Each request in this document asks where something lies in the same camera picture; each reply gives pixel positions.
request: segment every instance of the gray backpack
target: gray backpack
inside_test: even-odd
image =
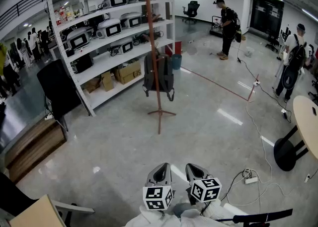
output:
[[[166,54],[160,53],[157,54],[156,58],[160,59],[157,62],[159,91],[166,92],[169,101],[172,102],[174,99],[174,88],[171,58]],[[153,69],[153,59],[150,52],[145,57],[145,77],[143,84],[143,88],[147,97],[149,96],[149,91],[156,91],[155,73]]]

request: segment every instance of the brown shoe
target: brown shoe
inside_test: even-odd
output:
[[[220,56],[221,60],[227,60],[229,59],[228,55],[223,54],[222,56]]]

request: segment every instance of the table top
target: table top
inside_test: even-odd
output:
[[[305,96],[296,96],[293,102],[298,131],[308,150],[318,158],[318,106]]]
[[[66,227],[47,195],[9,223],[11,227]]]

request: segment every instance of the man wearing black cap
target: man wearing black cap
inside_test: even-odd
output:
[[[221,17],[223,23],[221,26],[223,28],[223,48],[217,55],[221,60],[227,60],[229,59],[229,50],[236,32],[235,16],[232,10],[226,7],[224,0],[216,0],[214,4],[217,5],[217,8],[222,9]]]
[[[302,25],[302,24],[298,24],[297,25],[297,34],[296,34],[296,37],[297,37],[297,40],[298,40],[298,44],[299,45],[303,45],[305,46],[305,40],[304,40],[304,34],[305,34],[305,26]],[[284,59],[284,69],[283,69],[283,72],[282,72],[282,75],[280,77],[280,81],[279,81],[279,84],[278,84],[278,87],[274,90],[274,95],[276,97],[279,97],[279,95],[281,94],[281,92],[283,91],[284,89],[284,86],[283,86],[283,74],[284,74],[284,71],[286,70],[289,62],[290,62],[290,52],[295,48],[297,47],[297,41],[296,41],[296,38],[295,38],[295,35],[294,34],[290,34],[287,39],[286,39],[286,42],[285,42],[285,50],[286,52],[288,53],[288,58]],[[308,60],[309,58],[309,48],[308,48],[308,44],[306,44],[305,46],[305,52],[306,52],[306,61]],[[287,102],[289,99],[290,99],[290,96],[292,95],[292,92],[293,92],[293,89],[288,89],[286,91],[286,94],[285,94],[285,102]]]

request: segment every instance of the cardboard box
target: cardboard box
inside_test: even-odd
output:
[[[105,72],[101,75],[101,82],[106,92],[114,88],[110,72]]]
[[[122,69],[115,69],[114,74],[117,81],[126,84],[134,78],[141,76],[140,61],[138,60]]]
[[[92,78],[89,81],[83,84],[84,89],[86,89],[89,93],[92,93],[94,90],[99,88],[100,86],[100,78]]]

